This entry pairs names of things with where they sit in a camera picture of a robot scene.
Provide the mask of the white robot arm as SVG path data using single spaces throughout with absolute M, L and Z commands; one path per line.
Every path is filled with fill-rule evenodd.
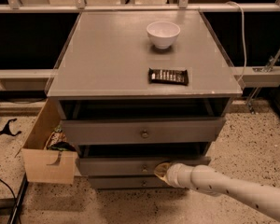
M 174 188 L 227 195 L 280 222 L 280 188 L 234 179 L 205 165 L 163 162 L 155 167 L 154 174 Z

